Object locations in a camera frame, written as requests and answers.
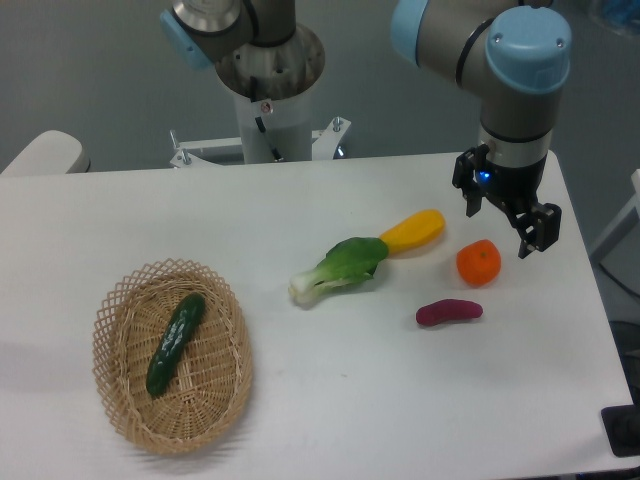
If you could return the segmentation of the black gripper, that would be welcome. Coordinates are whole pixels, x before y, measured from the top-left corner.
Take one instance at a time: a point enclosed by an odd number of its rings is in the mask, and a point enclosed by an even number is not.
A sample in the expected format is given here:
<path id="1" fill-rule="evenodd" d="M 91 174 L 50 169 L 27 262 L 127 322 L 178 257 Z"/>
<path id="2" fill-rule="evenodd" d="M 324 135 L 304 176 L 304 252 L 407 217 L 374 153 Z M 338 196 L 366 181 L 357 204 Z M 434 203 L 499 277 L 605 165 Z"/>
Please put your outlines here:
<path id="1" fill-rule="evenodd" d="M 562 210 L 555 204 L 539 203 L 537 194 L 546 157 L 538 142 L 488 142 L 455 160 L 452 185 L 462 192 L 466 216 L 480 211 L 485 194 L 506 212 L 517 231 L 520 259 L 545 251 L 559 239 Z"/>

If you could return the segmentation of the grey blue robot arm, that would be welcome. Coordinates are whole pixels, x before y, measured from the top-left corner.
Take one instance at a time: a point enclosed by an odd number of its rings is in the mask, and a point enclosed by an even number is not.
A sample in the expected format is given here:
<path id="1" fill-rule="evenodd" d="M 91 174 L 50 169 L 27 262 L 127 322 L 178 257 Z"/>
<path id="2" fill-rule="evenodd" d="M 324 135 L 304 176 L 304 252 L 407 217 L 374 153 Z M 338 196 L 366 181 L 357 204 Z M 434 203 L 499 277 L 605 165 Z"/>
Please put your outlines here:
<path id="1" fill-rule="evenodd" d="M 175 1 L 160 24 L 192 68 L 214 68 L 233 95 L 247 163 L 334 155 L 336 141 L 314 139 L 310 125 L 324 48 L 294 2 Z M 565 19 L 547 1 L 401 1 L 390 37 L 407 61 L 480 99 L 478 143 L 457 158 L 452 179 L 467 214 L 483 201 L 501 210 L 521 256 L 553 245 L 562 211 L 537 189 L 570 70 Z"/>

